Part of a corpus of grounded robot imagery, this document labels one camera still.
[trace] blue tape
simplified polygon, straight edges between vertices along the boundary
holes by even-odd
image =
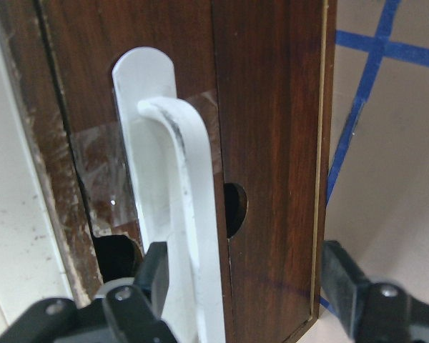
[[[363,36],[362,34],[337,31],[336,43],[346,48],[370,52],[373,49],[375,39],[369,36]],[[385,44],[384,54],[384,57],[419,64],[429,68],[429,49],[426,48],[388,41]]]
[[[429,68],[429,49],[402,43],[389,42],[386,45],[385,57],[419,64]]]
[[[326,299],[324,299],[323,297],[320,296],[320,304],[326,308],[327,311],[329,311],[330,313],[332,313],[333,315],[337,316],[337,313],[335,313],[334,308],[332,307],[332,305],[329,303],[329,301],[327,301]]]
[[[369,56],[365,64],[363,75],[361,76],[359,87],[352,103],[352,108],[350,115],[347,118],[345,127],[343,128],[342,135],[335,150],[334,161],[329,171],[329,176],[327,178],[327,198],[326,203],[329,202],[330,196],[337,181],[340,169],[342,168],[343,162],[345,160],[348,147],[351,142],[352,133],[358,123],[360,112],[362,111],[365,102],[370,97],[372,92],[373,84],[380,69],[381,61],[385,55],[385,48],[388,44],[388,40],[393,30],[393,22],[395,13],[399,7],[400,0],[387,0],[381,12],[380,22],[378,23],[377,31],[375,32],[375,37],[371,40],[362,38],[354,44],[353,37],[354,34],[337,34],[338,41],[347,41],[351,42],[353,46],[362,45],[365,43],[365,49],[369,46]]]
[[[370,52],[375,43],[375,39],[369,36],[363,36],[362,34],[352,34],[350,32],[337,30],[335,43],[347,48]]]

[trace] wooden door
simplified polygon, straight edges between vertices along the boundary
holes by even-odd
[[[10,76],[80,305],[102,277],[139,263],[111,71],[131,48],[153,46],[209,132],[227,341],[293,342],[315,321],[334,18],[323,0],[0,1]]]

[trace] white handle backplate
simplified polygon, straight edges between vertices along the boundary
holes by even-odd
[[[173,63],[149,47],[113,68],[144,250],[166,241],[162,318],[181,343],[224,343],[212,159],[197,110],[177,99]]]

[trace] screw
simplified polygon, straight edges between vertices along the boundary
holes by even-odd
[[[48,314],[49,316],[54,316],[55,314],[62,312],[64,308],[65,304],[62,300],[59,299],[46,308],[46,314]]]
[[[130,298],[131,295],[132,295],[132,289],[130,287],[123,287],[121,290],[116,292],[114,297],[116,298],[116,300],[119,300],[121,302],[122,300],[126,300]]]
[[[393,298],[396,297],[399,294],[399,291],[394,286],[391,286],[390,284],[385,284],[381,286],[381,294],[383,294],[384,297],[387,298]]]

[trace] brass strip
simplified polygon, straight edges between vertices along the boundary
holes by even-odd
[[[327,9],[329,0],[322,0],[322,37],[321,37],[321,71],[320,71],[320,109],[317,125],[317,150],[316,150],[316,180],[315,180],[315,214],[313,219],[313,250],[312,250],[312,281],[310,290],[310,318],[313,319],[315,311],[315,284],[316,284],[316,261],[317,261],[317,234],[320,204],[320,182],[321,182],[321,146],[322,146],[322,117],[324,104],[324,81],[326,60],[326,38],[327,38]]]

